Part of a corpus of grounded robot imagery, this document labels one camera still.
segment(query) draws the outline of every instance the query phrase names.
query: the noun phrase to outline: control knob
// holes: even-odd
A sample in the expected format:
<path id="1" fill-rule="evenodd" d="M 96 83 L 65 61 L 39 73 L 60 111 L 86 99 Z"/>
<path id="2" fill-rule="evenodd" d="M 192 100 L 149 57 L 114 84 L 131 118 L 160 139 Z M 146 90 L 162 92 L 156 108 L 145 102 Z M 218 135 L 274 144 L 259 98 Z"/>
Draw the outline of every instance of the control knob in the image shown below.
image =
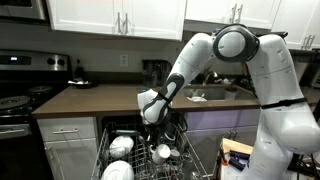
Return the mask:
<path id="1" fill-rule="evenodd" d="M 54 64 L 56 63 L 56 61 L 53 60 L 52 58 L 49 58 L 49 59 L 47 60 L 47 63 L 48 63 L 49 65 L 54 65 Z"/>
<path id="2" fill-rule="evenodd" d="M 64 66 L 66 63 L 64 62 L 64 60 L 59 59 L 59 60 L 58 60 L 58 64 L 59 64 L 60 66 Z"/>

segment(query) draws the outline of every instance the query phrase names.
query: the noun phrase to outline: brown countertop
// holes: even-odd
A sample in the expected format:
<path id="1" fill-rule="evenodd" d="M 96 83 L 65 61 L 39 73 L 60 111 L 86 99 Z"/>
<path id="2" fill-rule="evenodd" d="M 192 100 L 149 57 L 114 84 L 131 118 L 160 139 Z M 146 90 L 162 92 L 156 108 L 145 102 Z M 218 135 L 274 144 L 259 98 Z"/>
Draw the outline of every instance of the brown countertop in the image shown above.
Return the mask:
<path id="1" fill-rule="evenodd" d="M 99 85 L 91 89 L 77 89 L 70 86 L 32 115 L 36 119 L 137 115 L 137 94 L 142 89 L 146 88 L 139 85 Z M 310 105 L 318 102 L 320 90 L 302 88 L 302 92 Z M 178 94 L 172 103 L 173 108 L 181 112 L 259 108 L 258 100 L 191 102 L 182 94 Z"/>

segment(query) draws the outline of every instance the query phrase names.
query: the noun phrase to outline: oven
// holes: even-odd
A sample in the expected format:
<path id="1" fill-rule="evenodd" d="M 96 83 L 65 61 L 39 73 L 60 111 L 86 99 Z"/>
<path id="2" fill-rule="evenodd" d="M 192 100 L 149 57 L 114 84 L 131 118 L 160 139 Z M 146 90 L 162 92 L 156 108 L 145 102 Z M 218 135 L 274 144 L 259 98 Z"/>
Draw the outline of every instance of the oven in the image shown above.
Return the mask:
<path id="1" fill-rule="evenodd" d="M 72 79 L 68 56 L 0 50 L 0 179 L 52 180 L 31 113 Z"/>

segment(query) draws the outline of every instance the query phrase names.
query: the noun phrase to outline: stovetop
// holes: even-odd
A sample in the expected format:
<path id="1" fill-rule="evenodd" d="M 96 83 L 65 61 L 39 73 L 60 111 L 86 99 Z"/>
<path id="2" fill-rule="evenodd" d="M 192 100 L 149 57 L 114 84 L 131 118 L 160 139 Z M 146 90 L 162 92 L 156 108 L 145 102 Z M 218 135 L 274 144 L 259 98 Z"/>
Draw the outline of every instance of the stovetop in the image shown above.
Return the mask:
<path id="1" fill-rule="evenodd" d="M 66 87 L 66 83 L 0 84 L 0 117 L 29 116 Z"/>

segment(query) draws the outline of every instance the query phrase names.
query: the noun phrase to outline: microwave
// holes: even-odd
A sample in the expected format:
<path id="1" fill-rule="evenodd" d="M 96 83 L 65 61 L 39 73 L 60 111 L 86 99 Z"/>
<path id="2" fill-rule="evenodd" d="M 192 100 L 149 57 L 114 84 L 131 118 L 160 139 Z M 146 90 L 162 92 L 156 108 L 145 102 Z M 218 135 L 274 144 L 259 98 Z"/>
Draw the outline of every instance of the microwave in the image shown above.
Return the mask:
<path id="1" fill-rule="evenodd" d="M 0 0 L 0 18 L 46 21 L 44 0 Z"/>

